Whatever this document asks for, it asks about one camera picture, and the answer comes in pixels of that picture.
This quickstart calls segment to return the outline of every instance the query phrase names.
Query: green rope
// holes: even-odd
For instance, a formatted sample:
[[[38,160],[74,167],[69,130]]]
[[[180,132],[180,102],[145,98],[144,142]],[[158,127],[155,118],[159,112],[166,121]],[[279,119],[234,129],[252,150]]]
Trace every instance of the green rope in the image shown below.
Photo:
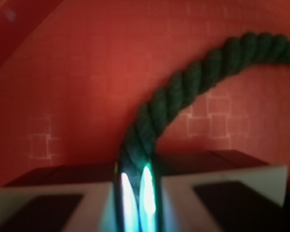
[[[284,35],[252,32],[240,39],[229,38],[204,60],[175,72],[167,86],[158,88],[152,99],[141,105],[120,147],[121,172],[128,175],[137,201],[143,168],[154,154],[157,139],[180,110],[225,77],[260,63],[290,64],[290,41]]]

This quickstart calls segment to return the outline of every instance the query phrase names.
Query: twisted rope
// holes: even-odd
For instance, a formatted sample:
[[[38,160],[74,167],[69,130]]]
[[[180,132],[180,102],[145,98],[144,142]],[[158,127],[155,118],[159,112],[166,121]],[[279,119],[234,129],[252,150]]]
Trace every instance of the twisted rope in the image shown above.
[[[137,202],[143,168],[154,154],[157,139],[180,110],[227,76],[261,63],[290,65],[290,41],[286,36],[248,32],[241,38],[228,38],[222,48],[209,51],[203,60],[175,72],[167,86],[159,87],[152,99],[140,106],[120,146],[119,159]]]

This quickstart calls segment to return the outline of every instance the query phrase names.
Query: glowing light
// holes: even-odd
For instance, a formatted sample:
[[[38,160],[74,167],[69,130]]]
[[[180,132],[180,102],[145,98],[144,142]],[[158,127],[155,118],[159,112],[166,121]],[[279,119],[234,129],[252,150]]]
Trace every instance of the glowing light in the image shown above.
[[[139,218],[133,190],[127,174],[121,174],[123,220],[125,232],[139,231]]]
[[[144,209],[149,215],[153,215],[156,211],[155,193],[153,187],[153,177],[148,166],[143,171],[145,188],[144,188]]]
[[[141,228],[144,232],[157,231],[155,190],[150,164],[143,169],[140,186],[139,212]]]

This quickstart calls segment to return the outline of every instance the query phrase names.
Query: red wall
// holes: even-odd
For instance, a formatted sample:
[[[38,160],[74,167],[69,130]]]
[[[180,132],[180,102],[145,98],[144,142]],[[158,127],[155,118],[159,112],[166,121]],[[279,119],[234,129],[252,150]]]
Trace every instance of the red wall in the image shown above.
[[[0,185],[118,157],[137,106],[229,36],[290,38],[290,1],[65,0],[0,68]],[[158,152],[238,149],[290,175],[290,67],[248,68],[200,96]]]

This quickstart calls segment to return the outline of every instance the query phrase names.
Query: black panel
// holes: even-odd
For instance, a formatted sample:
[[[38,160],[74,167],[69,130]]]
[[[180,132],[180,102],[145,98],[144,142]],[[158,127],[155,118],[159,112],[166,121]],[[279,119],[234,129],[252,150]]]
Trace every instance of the black panel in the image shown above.
[[[194,191],[226,232],[286,231],[284,211],[240,182],[201,185]]]
[[[0,232],[59,232],[81,199],[79,194],[39,196],[9,219]]]

